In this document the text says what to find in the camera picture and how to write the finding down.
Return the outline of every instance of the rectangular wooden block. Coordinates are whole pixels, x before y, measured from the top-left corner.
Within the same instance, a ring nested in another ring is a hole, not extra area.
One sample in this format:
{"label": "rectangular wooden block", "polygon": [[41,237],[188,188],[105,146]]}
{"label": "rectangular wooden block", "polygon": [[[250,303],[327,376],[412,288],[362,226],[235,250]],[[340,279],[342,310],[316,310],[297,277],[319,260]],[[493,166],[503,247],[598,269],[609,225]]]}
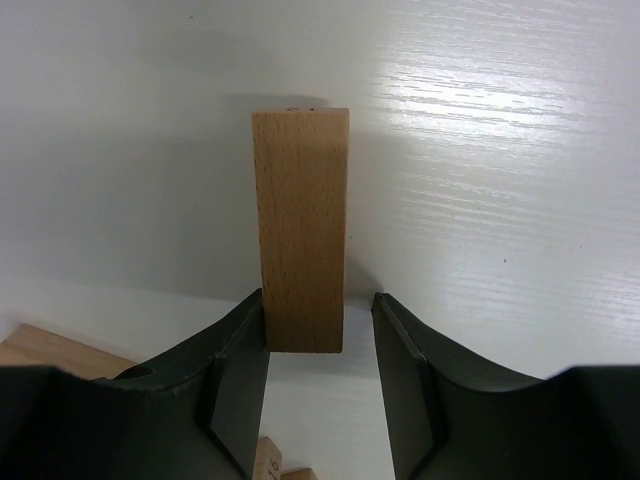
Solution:
{"label": "rectangular wooden block", "polygon": [[349,110],[253,113],[272,352],[342,351]]}
{"label": "rectangular wooden block", "polygon": [[54,365],[92,380],[113,378],[135,363],[31,325],[20,325],[0,343],[0,365]]}
{"label": "rectangular wooden block", "polygon": [[285,473],[282,475],[280,480],[318,480],[318,477],[313,473],[313,470],[305,468],[304,470]]}
{"label": "rectangular wooden block", "polygon": [[258,440],[252,480],[280,480],[282,453],[269,437]]}

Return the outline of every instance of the table surface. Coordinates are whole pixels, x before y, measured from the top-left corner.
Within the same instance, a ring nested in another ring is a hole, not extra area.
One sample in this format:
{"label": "table surface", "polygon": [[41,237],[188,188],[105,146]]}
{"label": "table surface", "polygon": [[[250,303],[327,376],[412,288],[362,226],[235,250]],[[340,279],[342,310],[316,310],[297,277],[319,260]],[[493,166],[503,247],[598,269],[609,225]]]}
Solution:
{"label": "table surface", "polygon": [[392,478],[375,290],[528,374],[637,363],[639,20],[632,0],[9,0],[3,325],[140,360],[219,318],[260,284],[249,113],[332,105],[346,348],[272,357],[285,464]]}

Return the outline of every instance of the beech wood block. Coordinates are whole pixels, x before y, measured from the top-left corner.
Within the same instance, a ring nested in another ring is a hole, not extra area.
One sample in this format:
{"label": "beech wood block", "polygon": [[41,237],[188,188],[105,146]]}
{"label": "beech wood block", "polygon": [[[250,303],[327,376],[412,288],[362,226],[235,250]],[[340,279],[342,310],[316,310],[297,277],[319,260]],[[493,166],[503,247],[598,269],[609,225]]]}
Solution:
{"label": "beech wood block", "polygon": [[339,353],[349,110],[258,111],[252,124],[267,346]]}
{"label": "beech wood block", "polygon": [[258,440],[252,480],[280,480],[282,453],[269,437]]}
{"label": "beech wood block", "polygon": [[135,362],[23,324],[0,343],[0,366],[19,365],[54,365],[92,380],[113,378]]}
{"label": "beech wood block", "polygon": [[295,472],[284,473],[280,480],[318,480],[316,474],[310,468],[296,470]]}

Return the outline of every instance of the small wooden piece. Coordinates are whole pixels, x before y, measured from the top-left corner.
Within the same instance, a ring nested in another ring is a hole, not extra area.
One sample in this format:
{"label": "small wooden piece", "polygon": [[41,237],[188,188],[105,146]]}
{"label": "small wooden piece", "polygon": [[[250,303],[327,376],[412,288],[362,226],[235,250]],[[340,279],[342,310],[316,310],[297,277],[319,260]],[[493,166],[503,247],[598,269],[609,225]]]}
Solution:
{"label": "small wooden piece", "polygon": [[259,111],[252,123],[267,345],[341,352],[349,110]]}
{"label": "small wooden piece", "polygon": [[113,378],[134,362],[31,325],[0,343],[0,366],[54,365],[86,379]]}
{"label": "small wooden piece", "polygon": [[310,468],[304,470],[296,470],[295,472],[289,472],[282,474],[280,480],[318,480],[316,474]]}
{"label": "small wooden piece", "polygon": [[258,440],[253,480],[280,480],[282,453],[269,437]]}

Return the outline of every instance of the wooden board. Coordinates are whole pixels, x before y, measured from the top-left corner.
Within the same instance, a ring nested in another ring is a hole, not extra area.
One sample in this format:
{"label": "wooden board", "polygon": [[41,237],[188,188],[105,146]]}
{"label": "wooden board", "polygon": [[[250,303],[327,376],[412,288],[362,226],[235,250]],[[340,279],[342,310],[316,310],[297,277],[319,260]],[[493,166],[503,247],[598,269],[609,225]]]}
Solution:
{"label": "wooden board", "polygon": [[258,440],[252,480],[280,480],[282,453],[269,437]]}
{"label": "wooden board", "polygon": [[0,366],[55,365],[86,379],[113,378],[134,362],[31,325],[0,343]]}
{"label": "wooden board", "polygon": [[284,473],[281,480],[318,480],[316,474],[310,468],[296,470],[295,472]]}
{"label": "wooden board", "polygon": [[267,344],[342,351],[349,110],[255,112]]}

